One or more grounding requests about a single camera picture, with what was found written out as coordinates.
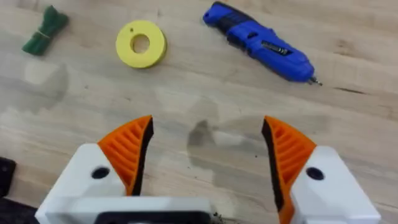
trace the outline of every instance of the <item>yellow ring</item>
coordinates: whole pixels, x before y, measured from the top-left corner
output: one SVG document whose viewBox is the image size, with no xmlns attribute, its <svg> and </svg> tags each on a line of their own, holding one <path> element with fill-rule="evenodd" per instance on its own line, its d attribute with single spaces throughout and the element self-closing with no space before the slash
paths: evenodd
<svg viewBox="0 0 398 224">
<path fill-rule="evenodd" d="M 149 39 L 148 49 L 143 53 L 135 53 L 132 49 L 134 38 L 138 35 L 145 35 Z M 147 68 L 162 59 L 166 52 L 166 39 L 153 22 L 132 21 L 119 31 L 116 51 L 119 58 L 129 66 Z"/>
</svg>

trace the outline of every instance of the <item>cordless screwdriver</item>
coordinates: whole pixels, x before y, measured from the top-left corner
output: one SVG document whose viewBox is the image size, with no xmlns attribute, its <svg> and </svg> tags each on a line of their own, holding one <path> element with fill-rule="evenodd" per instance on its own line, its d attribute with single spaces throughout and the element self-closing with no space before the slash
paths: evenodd
<svg viewBox="0 0 398 224">
<path fill-rule="evenodd" d="M 245 51 L 286 80 L 322 85 L 314 76 L 314 67 L 303 52 L 245 13 L 217 1 L 205 13 L 203 20 L 226 35 L 231 45 Z"/>
</svg>

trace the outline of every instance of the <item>wood grain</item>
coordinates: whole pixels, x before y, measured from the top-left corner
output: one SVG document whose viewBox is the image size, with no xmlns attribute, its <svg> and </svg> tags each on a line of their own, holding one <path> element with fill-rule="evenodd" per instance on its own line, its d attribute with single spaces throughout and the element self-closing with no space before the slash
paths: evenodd
<svg viewBox="0 0 398 224">
<path fill-rule="evenodd" d="M 303 50 L 325 85 L 288 83 L 230 47 L 201 21 L 210 0 L 0 0 L 0 156 L 18 163 L 10 198 L 38 206 L 80 144 L 153 114 L 145 195 L 201 195 L 236 223 L 277 223 L 260 134 L 269 114 L 335 147 L 382 223 L 397 223 L 398 3 L 228 3 Z M 31 57 L 21 47 L 49 4 L 71 23 Z M 147 70 L 114 48 L 134 19 L 167 37 Z"/>
</svg>

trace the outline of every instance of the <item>orange plastic part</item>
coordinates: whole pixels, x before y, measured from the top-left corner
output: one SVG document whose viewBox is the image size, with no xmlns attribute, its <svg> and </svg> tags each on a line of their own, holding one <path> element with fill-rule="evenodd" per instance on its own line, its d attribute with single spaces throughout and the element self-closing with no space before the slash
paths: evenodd
<svg viewBox="0 0 398 224">
<path fill-rule="evenodd" d="M 152 135 L 149 115 L 124 124 L 98 142 L 126 187 L 127 195 L 141 192 L 146 148 Z"/>
<path fill-rule="evenodd" d="M 317 145 L 295 128 L 270 116 L 264 117 L 262 133 L 268 145 L 279 221 L 289 224 L 294 215 L 289 192 Z"/>
</svg>

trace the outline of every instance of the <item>green cable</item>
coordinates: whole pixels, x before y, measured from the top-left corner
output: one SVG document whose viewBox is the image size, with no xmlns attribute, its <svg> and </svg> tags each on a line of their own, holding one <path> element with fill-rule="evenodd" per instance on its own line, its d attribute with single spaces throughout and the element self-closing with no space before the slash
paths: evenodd
<svg viewBox="0 0 398 224">
<path fill-rule="evenodd" d="M 32 55 L 43 55 L 55 34 L 68 24 L 68 16 L 59 13 L 53 6 L 45 9 L 43 23 L 22 50 Z"/>
</svg>

